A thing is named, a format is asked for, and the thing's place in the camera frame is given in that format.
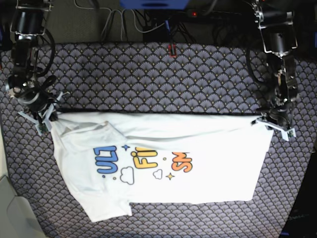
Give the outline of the white printed T-shirt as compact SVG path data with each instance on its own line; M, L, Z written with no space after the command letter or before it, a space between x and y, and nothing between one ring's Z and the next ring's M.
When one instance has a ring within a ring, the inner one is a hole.
M131 203L249 201L274 132L255 116L63 113L54 158L92 222Z

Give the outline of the patterned fan-motif tablecloth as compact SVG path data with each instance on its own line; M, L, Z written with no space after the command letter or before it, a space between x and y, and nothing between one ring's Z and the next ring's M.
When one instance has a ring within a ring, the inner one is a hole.
M53 93L66 91L63 111L254 114L264 102L245 50L178 44L177 56L158 43L58 45ZM300 96L296 138L275 133L252 201L201 205L133 204L132 216L92 223L71 196L53 158L49 135L18 115L21 106L0 87L0 116L9 178L51 238L315 237L315 196L293 209L317 137L317 64L297 61Z

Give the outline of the red table clamp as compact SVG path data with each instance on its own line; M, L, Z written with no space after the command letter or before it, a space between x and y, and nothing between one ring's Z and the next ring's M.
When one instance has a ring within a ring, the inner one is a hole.
M175 44L168 45L168 53L171 58L177 57L177 48Z

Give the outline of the black power strip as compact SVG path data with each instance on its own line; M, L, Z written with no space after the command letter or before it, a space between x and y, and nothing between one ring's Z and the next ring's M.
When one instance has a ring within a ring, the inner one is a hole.
M186 14L194 22L235 21L242 17L240 13L226 11L212 11L208 15L203 15L202 11L196 9L189 9Z

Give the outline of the blue box overhead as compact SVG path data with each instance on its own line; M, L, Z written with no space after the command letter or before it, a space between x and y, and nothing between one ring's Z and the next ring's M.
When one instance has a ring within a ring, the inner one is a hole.
M188 0L120 0L126 9L184 9Z

